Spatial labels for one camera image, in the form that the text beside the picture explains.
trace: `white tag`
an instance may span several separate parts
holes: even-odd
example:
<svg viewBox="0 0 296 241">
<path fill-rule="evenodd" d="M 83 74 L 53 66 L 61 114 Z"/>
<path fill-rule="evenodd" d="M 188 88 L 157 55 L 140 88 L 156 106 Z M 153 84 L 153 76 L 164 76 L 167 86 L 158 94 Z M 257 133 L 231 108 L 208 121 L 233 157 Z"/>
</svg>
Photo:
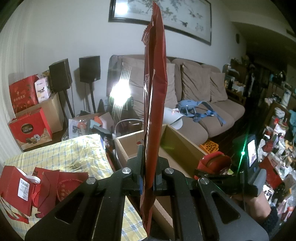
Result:
<svg viewBox="0 0 296 241">
<path fill-rule="evenodd" d="M 30 184 L 21 178 L 17 195 L 20 198 L 28 201 L 29 187 L 30 187 Z"/>
</svg>

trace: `black wristband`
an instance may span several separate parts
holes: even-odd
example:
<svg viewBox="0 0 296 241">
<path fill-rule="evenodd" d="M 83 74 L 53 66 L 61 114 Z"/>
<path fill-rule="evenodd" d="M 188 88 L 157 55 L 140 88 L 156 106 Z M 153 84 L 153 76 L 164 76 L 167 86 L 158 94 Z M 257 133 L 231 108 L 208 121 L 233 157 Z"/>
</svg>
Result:
<svg viewBox="0 0 296 241">
<path fill-rule="evenodd" d="M 279 217 L 278 217 L 278 211 L 276 207 L 271 207 L 271 212 L 266 218 L 266 220 L 261 224 L 261 227 L 264 228 L 268 234 L 270 234 L 271 231 L 276 226 L 278 220 L 279 220 Z"/>
</svg>

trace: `beige pillow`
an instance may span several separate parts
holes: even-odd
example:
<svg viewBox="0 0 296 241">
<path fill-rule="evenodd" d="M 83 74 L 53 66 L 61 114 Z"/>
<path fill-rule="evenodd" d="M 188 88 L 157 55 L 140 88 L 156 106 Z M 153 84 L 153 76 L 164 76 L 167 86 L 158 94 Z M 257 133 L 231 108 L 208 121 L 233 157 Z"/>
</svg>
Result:
<svg viewBox="0 0 296 241">
<path fill-rule="evenodd" d="M 224 73 L 211 72 L 211 102 L 227 100 L 227 93 L 224 87 Z"/>
<path fill-rule="evenodd" d="M 122 58 L 123 66 L 131 66 L 129 87 L 133 97 L 133 109 L 138 117 L 144 116 L 144 60 L 128 57 Z M 175 93 L 175 64 L 167 63 L 168 88 L 165 97 L 165 106 L 176 108 L 177 97 Z"/>
<path fill-rule="evenodd" d="M 210 101 L 210 69 L 183 63 L 181 77 L 182 99 Z"/>
</svg>

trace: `metal screw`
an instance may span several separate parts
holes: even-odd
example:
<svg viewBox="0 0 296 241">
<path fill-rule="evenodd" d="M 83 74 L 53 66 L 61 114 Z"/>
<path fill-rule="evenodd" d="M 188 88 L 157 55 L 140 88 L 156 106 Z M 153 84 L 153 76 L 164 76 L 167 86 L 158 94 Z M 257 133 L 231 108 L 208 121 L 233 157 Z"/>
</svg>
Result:
<svg viewBox="0 0 296 241">
<path fill-rule="evenodd" d="M 200 183 L 203 184 L 203 185 L 207 185 L 207 184 L 209 184 L 209 182 L 210 182 L 209 179 L 207 179 L 205 177 L 200 179 Z"/>
<path fill-rule="evenodd" d="M 173 172 L 174 172 L 173 168 L 168 167 L 165 169 L 165 173 L 167 173 L 167 174 L 172 174 Z"/>
<path fill-rule="evenodd" d="M 122 169 L 122 173 L 129 174 L 129 173 L 131 173 L 131 169 L 128 168 L 128 167 L 125 167 L 125 168 Z"/>
<path fill-rule="evenodd" d="M 96 179 L 94 177 L 90 177 L 86 180 L 87 184 L 94 184 L 96 182 Z"/>
</svg>

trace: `red gift box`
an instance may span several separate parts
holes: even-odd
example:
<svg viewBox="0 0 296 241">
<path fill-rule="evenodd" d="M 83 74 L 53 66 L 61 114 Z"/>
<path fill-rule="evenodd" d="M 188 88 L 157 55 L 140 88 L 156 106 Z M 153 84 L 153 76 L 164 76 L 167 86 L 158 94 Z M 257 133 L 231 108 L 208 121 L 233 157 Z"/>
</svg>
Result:
<svg viewBox="0 0 296 241">
<path fill-rule="evenodd" d="M 282 179 L 275 169 L 276 165 L 277 163 L 273 160 L 271 162 L 268 157 L 265 157 L 259 164 L 260 168 L 266 170 L 266 182 L 272 187 L 273 190 L 275 190 L 282 183 Z"/>
<path fill-rule="evenodd" d="M 52 131 L 42 108 L 14 119 L 9 127 L 23 150 L 52 141 Z"/>
<path fill-rule="evenodd" d="M 40 212 L 36 217 L 42 218 L 55 207 L 57 196 L 61 196 L 60 200 L 63 200 L 89 175 L 87 172 L 60 172 L 35 167 L 33 176 L 41 179 L 41 185 L 35 189 L 39 194 L 34 203 L 38 203 L 37 208 Z"/>
<path fill-rule="evenodd" d="M 32 213 L 32 193 L 34 184 L 30 182 L 16 167 L 5 166 L 0 177 L 0 196 L 11 206 L 27 216 Z M 16 213 L 19 221 L 27 223 L 24 218 Z"/>
<path fill-rule="evenodd" d="M 38 104 L 35 91 L 36 75 L 29 76 L 9 86 L 12 107 L 15 113 Z"/>
</svg>

